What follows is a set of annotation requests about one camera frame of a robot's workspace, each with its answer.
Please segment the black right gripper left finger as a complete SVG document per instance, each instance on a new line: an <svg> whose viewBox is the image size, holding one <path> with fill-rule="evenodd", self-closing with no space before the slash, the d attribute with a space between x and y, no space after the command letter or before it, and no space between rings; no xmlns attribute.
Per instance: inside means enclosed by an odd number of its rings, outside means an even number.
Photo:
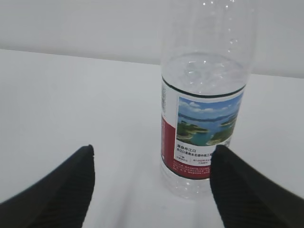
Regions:
<svg viewBox="0 0 304 228"><path fill-rule="evenodd" d="M83 146L47 176L0 204L2 228L81 228L95 187L93 146Z"/></svg>

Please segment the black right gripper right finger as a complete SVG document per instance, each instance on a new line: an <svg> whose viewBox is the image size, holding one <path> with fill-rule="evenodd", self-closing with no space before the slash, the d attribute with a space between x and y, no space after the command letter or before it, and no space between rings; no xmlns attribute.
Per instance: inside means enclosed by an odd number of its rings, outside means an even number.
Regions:
<svg viewBox="0 0 304 228"><path fill-rule="evenodd" d="M209 183L226 228L302 228L304 200L216 146Z"/></svg>

